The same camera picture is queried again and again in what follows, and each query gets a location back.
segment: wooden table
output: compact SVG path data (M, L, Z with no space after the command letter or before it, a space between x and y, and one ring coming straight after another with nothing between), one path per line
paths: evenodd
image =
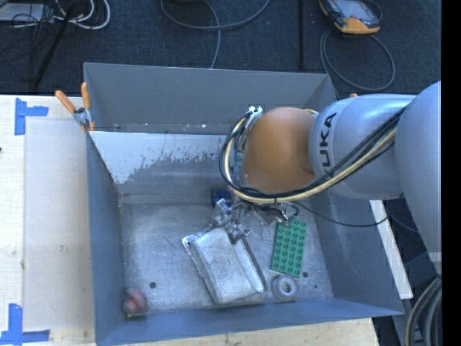
M26 117L22 136L14 135L17 97L28 107L48 107L46 117ZM77 108L83 105L81 98L71 100ZM8 304L16 303L23 307L24 331L51 330L50 339L41 345L94 345L86 165L79 154L83 142L80 127L55 97L0 96L0 331L7 327ZM49 158L38 176L27 174L30 166L36 167L31 151ZM31 212L31 192L41 190L50 194L49 204ZM390 261L401 266L395 270L402 270L389 232L389 226L382 225L388 255L395 258ZM402 298L411 297L405 281L399 291ZM358 319L139 345L379 344L372 320Z

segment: white cable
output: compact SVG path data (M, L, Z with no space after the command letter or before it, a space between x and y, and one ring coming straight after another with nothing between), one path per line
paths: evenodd
M76 25L77 27L83 28L85 30L100 30L100 29L106 27L109 24L109 21L110 21L110 6L109 6L109 2L107 0L102 0L104 2L104 6L105 6L106 12L107 12L106 19L102 24L100 24L99 26L91 26L91 25L83 25L83 24L81 24L81 22L89 19L94 14L94 10L95 10L94 9L94 0L89 0L89 1L90 1L90 4L91 4L91 11L83 18L70 19L69 23L71 23L73 25ZM59 0L55 0L55 3L58 5L58 8L59 8L61 14L65 16L66 12L62 8L62 6L59 4ZM55 16L55 18L56 19L61 19L61 20L65 19L65 18L59 17L59 16Z
M109 2L107 0L102 0L102 1L104 2L104 5L106 7L106 12L107 12L107 17L102 24L100 24L99 26L86 26L86 25L81 25L79 22L71 22L71 23L76 25L77 27L84 28L85 30L100 30L106 27L110 21L110 7L109 7Z
M89 0L90 4L91 4L91 9L90 9L90 12L83 18L72 18L69 20L69 22L83 22L89 18L91 18L91 16L93 15L94 13L94 1L93 0ZM64 16L64 17L59 17L57 15L54 16L54 18L56 19L61 19L61 20L64 20L65 19L65 16L66 16L66 11L63 9L63 7L61 6L61 4L59 4L59 0L55 0L55 3L56 5L58 5L58 8L59 8L59 11L61 12L61 14Z

